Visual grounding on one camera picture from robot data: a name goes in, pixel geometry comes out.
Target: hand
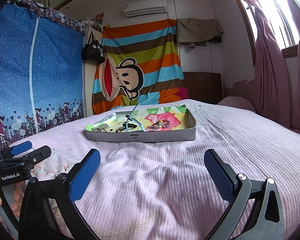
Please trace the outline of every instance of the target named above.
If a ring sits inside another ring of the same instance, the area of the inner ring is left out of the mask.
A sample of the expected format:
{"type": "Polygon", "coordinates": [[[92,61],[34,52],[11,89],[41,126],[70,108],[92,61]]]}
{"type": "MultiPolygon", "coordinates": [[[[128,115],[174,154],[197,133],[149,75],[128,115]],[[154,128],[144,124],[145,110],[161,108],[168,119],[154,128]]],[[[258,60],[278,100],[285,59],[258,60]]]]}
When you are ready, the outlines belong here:
{"type": "Polygon", "coordinates": [[[11,209],[13,211],[13,214],[18,217],[20,216],[20,209],[21,209],[21,204],[22,204],[22,199],[23,199],[23,195],[20,191],[20,189],[17,187],[17,185],[22,185],[23,182],[19,182],[17,184],[15,184],[14,186],[14,192],[13,192],[13,198],[14,198],[14,202],[11,205],[11,209]]]}

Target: blue gripper pad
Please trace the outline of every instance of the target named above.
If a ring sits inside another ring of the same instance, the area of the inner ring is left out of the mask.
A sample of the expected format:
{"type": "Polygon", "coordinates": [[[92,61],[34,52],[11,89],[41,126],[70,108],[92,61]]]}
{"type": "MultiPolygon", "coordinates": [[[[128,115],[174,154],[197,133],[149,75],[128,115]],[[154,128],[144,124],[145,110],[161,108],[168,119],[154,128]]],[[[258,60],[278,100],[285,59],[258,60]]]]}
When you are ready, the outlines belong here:
{"type": "Polygon", "coordinates": [[[69,197],[72,203],[82,198],[99,165],[100,153],[94,150],[70,183],[69,197]]]}
{"type": "Polygon", "coordinates": [[[12,150],[11,150],[11,154],[19,155],[23,152],[26,152],[27,150],[30,150],[31,148],[32,148],[32,143],[30,141],[26,141],[26,142],[20,143],[16,146],[13,146],[12,150]]]}
{"type": "Polygon", "coordinates": [[[232,202],[234,198],[234,186],[224,172],[224,169],[222,169],[221,163],[214,157],[211,150],[205,152],[203,161],[222,199],[232,202]]]}

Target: striped blanket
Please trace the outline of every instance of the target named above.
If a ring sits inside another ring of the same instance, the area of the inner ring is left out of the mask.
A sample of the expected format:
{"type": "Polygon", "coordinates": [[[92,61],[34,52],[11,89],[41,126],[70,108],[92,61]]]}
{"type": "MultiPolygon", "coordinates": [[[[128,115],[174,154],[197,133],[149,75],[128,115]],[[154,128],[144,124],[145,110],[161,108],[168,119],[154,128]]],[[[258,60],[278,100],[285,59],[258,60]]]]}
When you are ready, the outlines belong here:
{"type": "Polygon", "coordinates": [[[187,99],[176,40],[176,20],[104,28],[106,61],[95,74],[94,113],[187,99]]]}

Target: metal bolt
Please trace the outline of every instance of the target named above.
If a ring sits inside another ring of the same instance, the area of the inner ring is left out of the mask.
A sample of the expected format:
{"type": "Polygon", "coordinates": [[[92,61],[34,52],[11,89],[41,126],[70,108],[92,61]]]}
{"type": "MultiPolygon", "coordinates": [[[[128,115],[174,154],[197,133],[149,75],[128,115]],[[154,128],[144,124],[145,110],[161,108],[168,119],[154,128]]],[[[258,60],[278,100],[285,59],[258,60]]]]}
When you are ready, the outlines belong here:
{"type": "Polygon", "coordinates": [[[66,177],[67,177],[66,173],[60,173],[57,178],[58,179],[65,179],[66,177]]]}
{"type": "Polygon", "coordinates": [[[268,178],[267,181],[268,181],[270,184],[274,184],[274,179],[272,179],[272,178],[268,178]]]}
{"type": "Polygon", "coordinates": [[[35,181],[36,181],[36,177],[31,177],[30,179],[29,179],[29,183],[34,183],[35,181]]]}
{"type": "Polygon", "coordinates": [[[246,180],[247,176],[244,175],[243,173],[240,173],[240,174],[238,174],[238,178],[241,179],[241,180],[246,180]]]}

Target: gray handle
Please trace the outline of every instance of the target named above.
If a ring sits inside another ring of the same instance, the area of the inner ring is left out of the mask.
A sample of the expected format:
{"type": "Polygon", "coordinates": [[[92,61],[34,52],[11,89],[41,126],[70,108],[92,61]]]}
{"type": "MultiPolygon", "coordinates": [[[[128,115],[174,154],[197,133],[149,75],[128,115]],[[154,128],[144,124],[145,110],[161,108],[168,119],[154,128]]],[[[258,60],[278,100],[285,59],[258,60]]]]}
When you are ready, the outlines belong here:
{"type": "MultiPolygon", "coordinates": [[[[11,207],[12,203],[14,202],[13,198],[13,192],[14,192],[14,184],[2,186],[1,187],[3,194],[11,207]]],[[[18,231],[15,229],[15,227],[12,225],[10,219],[8,218],[7,214],[4,212],[2,206],[0,206],[0,217],[2,218],[3,222],[6,224],[7,228],[10,231],[10,234],[18,240],[18,231]]]]}

